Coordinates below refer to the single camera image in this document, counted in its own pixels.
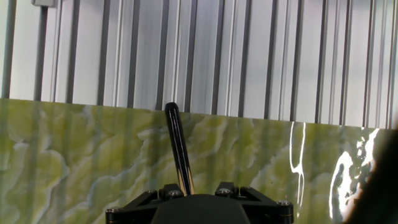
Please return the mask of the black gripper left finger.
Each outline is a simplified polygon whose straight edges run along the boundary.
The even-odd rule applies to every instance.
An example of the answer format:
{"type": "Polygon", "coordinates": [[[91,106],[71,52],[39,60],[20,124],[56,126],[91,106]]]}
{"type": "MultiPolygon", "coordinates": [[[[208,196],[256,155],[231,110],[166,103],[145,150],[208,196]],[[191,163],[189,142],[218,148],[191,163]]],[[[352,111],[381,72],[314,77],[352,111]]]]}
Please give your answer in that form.
{"type": "Polygon", "coordinates": [[[177,184],[145,191],[123,207],[108,208],[105,211],[106,224],[150,223],[162,203],[183,196],[184,193],[177,184]]]}

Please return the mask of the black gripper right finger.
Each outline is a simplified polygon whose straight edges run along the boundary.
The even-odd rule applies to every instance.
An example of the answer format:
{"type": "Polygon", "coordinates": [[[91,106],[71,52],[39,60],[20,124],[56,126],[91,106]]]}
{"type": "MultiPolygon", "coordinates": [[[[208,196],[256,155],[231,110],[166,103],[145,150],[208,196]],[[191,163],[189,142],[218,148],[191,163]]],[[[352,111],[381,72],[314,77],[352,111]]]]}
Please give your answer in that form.
{"type": "Polygon", "coordinates": [[[221,182],[215,196],[231,200],[229,217],[245,218],[245,223],[294,223],[294,206],[286,200],[274,201],[251,186],[238,187],[233,182],[221,182]]]}

